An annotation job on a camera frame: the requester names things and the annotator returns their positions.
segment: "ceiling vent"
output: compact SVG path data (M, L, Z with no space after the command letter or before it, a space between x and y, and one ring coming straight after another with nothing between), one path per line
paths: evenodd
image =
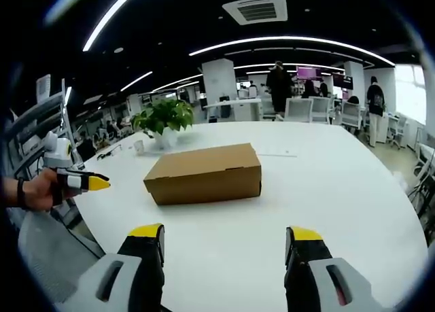
M241 0L222 6L240 25L286 21L285 0Z

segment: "brown cardboard box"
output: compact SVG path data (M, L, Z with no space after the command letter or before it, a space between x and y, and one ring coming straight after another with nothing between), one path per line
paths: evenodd
M251 198L261 164L250 143L161 156L143 180L158 205Z

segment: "human hand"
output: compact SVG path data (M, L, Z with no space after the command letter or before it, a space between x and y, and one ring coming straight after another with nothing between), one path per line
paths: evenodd
M57 184L57 173L45 168L31 181L22 185L25 205L34 211L47 211L53 207L52 184ZM63 199L71 198L74 193L71 189L63 190Z

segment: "black ceiling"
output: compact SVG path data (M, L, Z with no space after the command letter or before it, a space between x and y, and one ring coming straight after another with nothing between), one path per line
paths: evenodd
M13 101L18 113L34 104L35 80L46 73L65 77L67 85L73 86L68 109L70 116L74 116L88 109L82 105L86 98L103 94L100 100L104 101L108 94L119 92L148 71L153 74L110 99L120 102L128 94L147 92L198 74L202 63L221 57L233 60L235 66L273 63L277 59L330 66L349 60L332 53L292 49L308 48L354 56L376 67L388 66L355 50L297 41L260 41L188 55L208 46L250 37L318 37L378 52L395 63L418 63L393 0L287 0L288 21L245 26L222 8L223 4L236 0L128 0L91 49L82 52L93 28L115 1L80 0L49 28L36 32L38 24L30 24L32 32L24 34L18 57L24 62ZM41 18L55 0L37 2L39 5L30 12ZM388 50L397 44L401 49ZM114 54L118 47L124 51ZM276 47L289 49L255 50ZM225 56L241 50L252 51ZM249 69L238 70L237 75L246 71Z

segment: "white cup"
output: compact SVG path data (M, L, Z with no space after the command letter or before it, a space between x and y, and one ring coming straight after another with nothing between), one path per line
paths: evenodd
M144 153L145 148L143 147L143 141L142 140L136 141L133 145L135 147L136 154L140 155L140 154Z

